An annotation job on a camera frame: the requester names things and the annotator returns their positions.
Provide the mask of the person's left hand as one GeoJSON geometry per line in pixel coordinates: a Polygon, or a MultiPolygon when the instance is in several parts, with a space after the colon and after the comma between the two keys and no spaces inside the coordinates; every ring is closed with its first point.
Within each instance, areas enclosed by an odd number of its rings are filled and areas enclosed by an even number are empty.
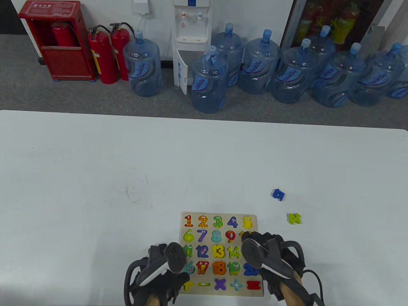
{"type": "Polygon", "coordinates": [[[182,287],[190,280],[184,272],[186,254],[176,242],[151,245],[148,256],[133,261],[124,278],[126,306],[166,306],[175,303],[182,287]]]}

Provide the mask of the person's right hand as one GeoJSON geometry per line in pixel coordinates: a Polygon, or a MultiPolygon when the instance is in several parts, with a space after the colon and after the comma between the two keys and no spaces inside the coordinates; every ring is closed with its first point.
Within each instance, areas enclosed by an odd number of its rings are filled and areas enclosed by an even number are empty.
{"type": "Polygon", "coordinates": [[[305,268],[303,250],[296,241],[284,241],[277,234],[244,232],[241,253],[247,263],[267,282],[267,289],[278,301],[284,300],[280,288],[285,281],[302,277],[305,268]]]}

